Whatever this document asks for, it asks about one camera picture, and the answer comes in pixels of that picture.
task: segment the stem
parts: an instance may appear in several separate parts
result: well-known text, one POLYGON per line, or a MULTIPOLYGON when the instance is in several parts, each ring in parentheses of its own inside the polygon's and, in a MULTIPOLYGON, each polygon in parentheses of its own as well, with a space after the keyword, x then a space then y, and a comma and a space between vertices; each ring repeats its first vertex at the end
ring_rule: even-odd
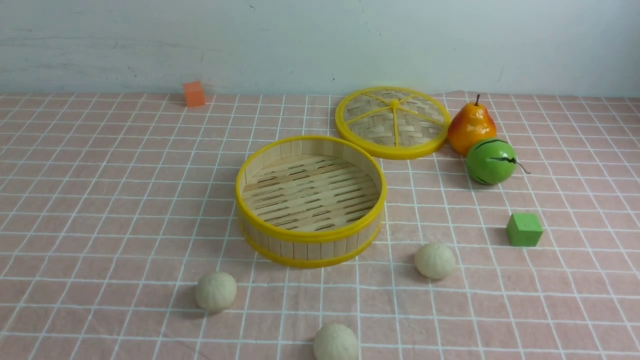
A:
POLYGON ((520 165, 520 167, 522 168, 522 171, 526 172, 527 174, 531 174, 530 172, 527 171, 527 169, 524 168, 524 166, 522 166, 521 163, 516 161, 516 164, 520 165))

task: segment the bamboo steamer lid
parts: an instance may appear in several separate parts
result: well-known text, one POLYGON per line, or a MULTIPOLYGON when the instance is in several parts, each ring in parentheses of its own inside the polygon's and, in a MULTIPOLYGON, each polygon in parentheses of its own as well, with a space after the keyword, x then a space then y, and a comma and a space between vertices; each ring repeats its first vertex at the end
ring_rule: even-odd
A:
POLYGON ((335 112, 340 136, 371 156, 409 160, 439 150, 451 116, 436 99, 407 88, 377 86, 345 97, 335 112))

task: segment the wall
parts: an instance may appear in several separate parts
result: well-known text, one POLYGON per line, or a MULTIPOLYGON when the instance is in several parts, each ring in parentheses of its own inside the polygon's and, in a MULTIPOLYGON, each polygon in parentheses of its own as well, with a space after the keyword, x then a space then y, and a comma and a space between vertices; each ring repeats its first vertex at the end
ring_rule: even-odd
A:
POLYGON ((0 0, 0 92, 640 95, 638 0, 0 0))

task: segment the bamboo steamer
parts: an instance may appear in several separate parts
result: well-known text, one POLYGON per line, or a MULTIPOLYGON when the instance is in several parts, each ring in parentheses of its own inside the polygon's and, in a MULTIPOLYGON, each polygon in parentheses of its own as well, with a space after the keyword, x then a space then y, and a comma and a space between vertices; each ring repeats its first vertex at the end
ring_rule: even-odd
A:
POLYGON ((354 258, 375 239, 387 197, 367 152, 329 136, 297 136, 249 157, 236 179, 240 230, 276 263, 301 268, 354 258))
POLYGON ((410 160, 447 141, 449 112, 436 99, 394 86, 375 86, 345 97, 335 110, 340 137, 371 156, 410 160))

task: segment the pear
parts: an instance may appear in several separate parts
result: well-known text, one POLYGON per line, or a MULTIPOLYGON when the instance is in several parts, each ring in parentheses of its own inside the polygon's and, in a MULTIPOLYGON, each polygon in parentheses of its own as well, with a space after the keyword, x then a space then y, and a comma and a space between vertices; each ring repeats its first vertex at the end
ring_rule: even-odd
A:
POLYGON ((479 103, 480 94, 475 102, 469 102, 460 109, 451 120, 447 130, 447 140, 455 152, 466 156, 471 146, 480 140, 493 138, 497 134, 495 123, 484 105, 479 103))

